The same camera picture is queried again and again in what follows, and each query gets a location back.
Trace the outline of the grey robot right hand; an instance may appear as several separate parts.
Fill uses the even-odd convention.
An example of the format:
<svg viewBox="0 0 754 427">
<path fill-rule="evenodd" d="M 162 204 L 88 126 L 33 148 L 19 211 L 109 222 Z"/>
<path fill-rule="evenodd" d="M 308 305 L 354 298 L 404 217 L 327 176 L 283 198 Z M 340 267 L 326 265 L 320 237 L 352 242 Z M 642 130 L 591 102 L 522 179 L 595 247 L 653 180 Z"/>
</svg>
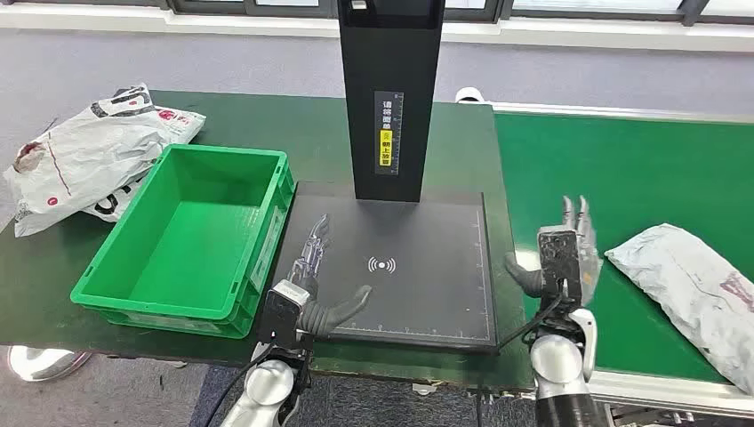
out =
<svg viewBox="0 0 754 427">
<path fill-rule="evenodd" d="M 567 196 L 562 204 L 562 222 L 538 230 L 540 268 L 525 269 L 513 253 L 506 254 L 505 267 L 526 295 L 549 304 L 561 294 L 562 303 L 584 307 L 595 293 L 602 267 L 596 231 L 584 197 L 579 198 L 578 210 Z"/>
</svg>

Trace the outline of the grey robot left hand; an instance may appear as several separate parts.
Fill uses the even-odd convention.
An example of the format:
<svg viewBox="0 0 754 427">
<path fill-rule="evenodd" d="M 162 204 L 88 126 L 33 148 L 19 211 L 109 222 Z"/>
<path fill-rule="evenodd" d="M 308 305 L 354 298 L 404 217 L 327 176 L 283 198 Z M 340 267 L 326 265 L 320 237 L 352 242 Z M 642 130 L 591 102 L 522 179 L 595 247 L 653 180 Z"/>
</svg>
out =
<svg viewBox="0 0 754 427">
<path fill-rule="evenodd" d="M 327 337 L 337 326 L 358 314 L 368 303 L 373 288 L 359 287 L 347 301 L 326 306 L 318 301 L 317 281 L 321 261 L 329 246 L 329 215 L 323 214 L 309 232 L 301 255 L 293 261 L 287 280 L 309 293 L 301 308 L 297 328 L 317 337 Z"/>
</svg>

